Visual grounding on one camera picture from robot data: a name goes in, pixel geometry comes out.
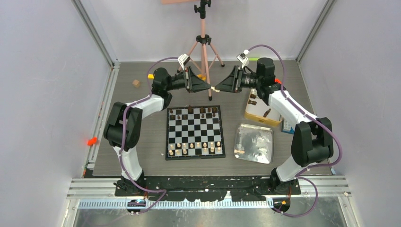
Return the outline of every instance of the pink tripod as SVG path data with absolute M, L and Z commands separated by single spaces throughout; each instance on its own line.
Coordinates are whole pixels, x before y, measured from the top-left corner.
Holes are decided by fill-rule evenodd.
M 202 77 L 204 77 L 206 75 L 206 81 L 208 84 L 210 84 L 210 76 L 209 76 L 209 69 L 212 67 L 213 63 L 215 62 L 216 58 L 218 59 L 218 61 L 221 64 L 221 67 L 224 67 L 224 62 L 221 60 L 219 54 L 216 51 L 216 48 L 214 47 L 213 44 L 211 44 L 211 37 L 209 35 L 206 34 L 205 30 L 206 30 L 206 22 L 205 22 L 205 18 L 206 18 L 206 9 L 205 6 L 206 4 L 208 5 L 208 7 L 210 7 L 210 3 L 211 0 L 200 0 L 200 7 L 197 7 L 196 5 L 194 6 L 195 8 L 195 13 L 200 13 L 200 17 L 201 17 L 201 29 L 202 29 L 202 33 L 201 35 L 198 35 L 196 37 L 196 41 L 195 43 L 192 45 L 191 50 L 188 52 L 188 56 L 191 57 L 191 53 L 192 51 L 195 49 L 196 45 L 198 43 L 202 44 L 202 56 L 201 56 L 201 68 L 191 59 L 191 61 L 193 62 L 193 64 L 199 69 L 199 71 L 201 71 Z M 206 50 L 206 44 L 208 44 L 211 48 L 212 51 L 215 54 L 215 57 L 212 61 L 212 63 L 209 66 L 208 63 L 208 53 Z M 209 100 L 212 100 L 212 92 L 209 89 L 208 90 L 208 94 L 209 94 Z

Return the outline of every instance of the gray table surface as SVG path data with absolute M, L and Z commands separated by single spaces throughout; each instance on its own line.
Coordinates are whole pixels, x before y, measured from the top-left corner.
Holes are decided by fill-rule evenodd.
M 285 87 L 291 96 L 305 109 L 312 111 L 305 84 L 299 67 L 295 61 L 284 61 L 287 70 Z M 210 82 L 212 86 L 226 78 L 237 61 L 226 61 L 225 67 L 220 67 L 216 62 L 210 69 Z M 150 62 L 124 62 L 115 84 L 111 105 L 115 102 L 133 102 L 145 97 L 149 93 L 146 82 L 146 72 L 153 63 Z M 275 61 L 276 77 L 282 79 L 282 67 L 279 61 Z M 162 62 L 157 67 L 164 67 L 173 75 L 178 63 Z M 249 64 L 251 69 L 256 69 L 256 62 Z M 137 79 L 141 86 L 136 88 L 132 82 Z M 278 127 L 270 127 L 244 118 L 245 106 L 249 96 L 249 90 L 244 89 L 240 94 L 213 92 L 213 100 L 208 100 L 207 91 L 188 94 L 186 90 L 172 91 L 173 99 L 169 107 L 186 105 L 220 105 L 226 158 L 191 159 L 191 160 L 165 160 L 166 151 L 166 110 L 154 113 L 143 119 L 140 139 L 138 142 L 138 159 L 145 175 L 269 175 L 273 168 L 283 164 L 291 155 L 292 135 L 281 132 L 281 124 Z M 235 131 L 239 124 L 246 123 L 270 127 L 274 133 L 273 162 L 261 164 L 234 157 Z M 307 172 L 309 175 L 330 175 L 330 169 L 315 168 Z M 105 139 L 101 140 L 94 175 L 121 175 L 117 155 Z

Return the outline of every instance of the chess piece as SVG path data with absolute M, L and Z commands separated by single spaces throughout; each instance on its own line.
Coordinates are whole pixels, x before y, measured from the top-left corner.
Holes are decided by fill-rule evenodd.
M 263 117 L 267 117 L 267 115 L 270 113 L 271 109 L 269 109 L 268 111 L 266 111 L 263 115 Z
M 256 105 L 256 101 L 248 100 L 248 104 Z

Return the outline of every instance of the orange clip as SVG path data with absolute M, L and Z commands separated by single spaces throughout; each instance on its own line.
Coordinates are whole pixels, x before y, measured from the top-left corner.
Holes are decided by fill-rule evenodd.
M 97 137 L 93 137 L 90 140 L 88 140 L 88 146 L 92 146 L 97 142 Z

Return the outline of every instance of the metal frame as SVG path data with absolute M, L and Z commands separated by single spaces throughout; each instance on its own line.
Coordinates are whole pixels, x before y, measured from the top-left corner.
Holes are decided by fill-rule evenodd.
M 322 11 L 320 12 L 319 17 L 317 18 L 314 26 L 312 27 L 311 32 L 309 33 L 308 37 L 306 38 L 306 41 L 301 48 L 301 51 L 299 52 L 298 56 L 296 57 L 296 61 L 298 63 L 302 60 L 303 56 L 305 55 L 305 52 L 308 50 L 311 42 L 313 41 L 314 37 L 316 36 L 316 33 L 319 31 L 321 25 L 323 24 L 327 15 L 330 13 L 330 10 L 333 7 L 335 2 L 336 2 L 336 0 L 327 0 L 326 1 L 326 4 L 324 5 Z
M 100 51 L 102 52 L 103 56 L 105 57 L 107 63 L 112 67 L 114 65 L 114 61 L 111 58 L 109 52 L 107 51 L 102 39 L 100 38 L 99 33 L 97 32 L 94 24 L 92 23 L 92 20 L 90 19 L 89 14 L 85 10 L 85 7 L 83 6 L 81 0 L 71 0 L 71 2 L 74 4 L 75 8 L 77 9 L 78 13 L 80 14 L 82 21 L 87 26 L 91 36 L 93 37 L 96 45 L 99 47 Z
M 113 91 L 119 71 L 120 71 L 120 63 L 115 62 L 114 67 L 110 72 L 109 79 L 105 87 L 105 91 L 103 93 L 102 104 L 99 110 L 99 116 L 95 123 L 95 129 L 93 130 L 93 137 L 97 137 L 99 142 L 89 147 L 89 152 L 87 157 L 87 169 L 93 169 L 95 167 L 95 161 L 97 153 L 99 151 L 100 141 L 103 137 L 103 128 L 106 125 L 106 118 L 109 113 L 110 103 L 112 101 Z
M 359 226 L 359 222 L 355 215 L 350 199 L 352 194 L 348 187 L 348 183 L 344 176 L 308 176 L 319 191 L 319 197 L 337 197 L 341 205 L 341 209 L 348 226 Z M 120 178 L 89 178 L 89 179 L 73 179 L 70 190 L 68 191 L 67 200 L 69 200 L 68 208 L 64 216 L 63 227 L 71 227 L 78 209 L 126 209 L 127 201 L 132 199 L 143 199 L 142 196 L 116 197 L 114 195 L 115 187 L 113 183 Z M 292 195 L 292 197 L 313 197 L 315 196 L 314 188 L 305 180 L 299 180 L 301 189 L 300 195 Z M 271 207 L 273 198 L 285 198 L 283 195 L 265 195 L 266 201 L 261 202 L 231 202 L 231 195 L 227 193 L 225 199 L 221 202 L 169 202 L 162 201 L 155 209 L 230 209 L 230 208 L 268 208 Z

